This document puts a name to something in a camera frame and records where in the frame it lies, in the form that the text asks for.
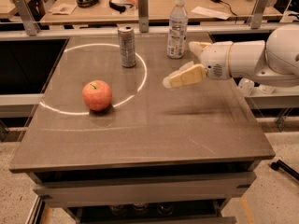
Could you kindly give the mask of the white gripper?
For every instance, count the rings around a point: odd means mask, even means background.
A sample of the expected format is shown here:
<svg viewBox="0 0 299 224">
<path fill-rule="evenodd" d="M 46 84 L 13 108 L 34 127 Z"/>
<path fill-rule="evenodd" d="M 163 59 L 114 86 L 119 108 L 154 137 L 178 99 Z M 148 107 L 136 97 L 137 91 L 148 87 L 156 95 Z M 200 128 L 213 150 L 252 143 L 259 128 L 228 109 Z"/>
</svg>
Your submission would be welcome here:
<svg viewBox="0 0 299 224">
<path fill-rule="evenodd" d="M 170 88 L 191 85 L 201 82 L 206 76 L 214 80 L 226 80 L 231 77 L 229 69 L 229 54 L 232 41 L 189 43 L 190 51 L 200 58 L 201 63 L 188 62 L 171 73 L 163 80 L 163 85 Z"/>
</svg>

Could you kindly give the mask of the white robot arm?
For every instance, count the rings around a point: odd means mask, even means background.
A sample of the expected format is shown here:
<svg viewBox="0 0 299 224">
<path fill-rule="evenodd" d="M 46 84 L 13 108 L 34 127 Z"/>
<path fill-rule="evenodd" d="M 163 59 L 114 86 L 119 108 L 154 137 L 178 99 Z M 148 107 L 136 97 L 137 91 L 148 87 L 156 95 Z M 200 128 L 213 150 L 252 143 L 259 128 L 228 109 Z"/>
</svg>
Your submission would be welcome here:
<svg viewBox="0 0 299 224">
<path fill-rule="evenodd" d="M 204 78 L 247 78 L 274 87 L 299 85 L 299 25 L 283 25 L 267 40 L 189 43 L 199 62 L 188 62 L 163 80 L 166 88 L 201 82 Z"/>
</svg>

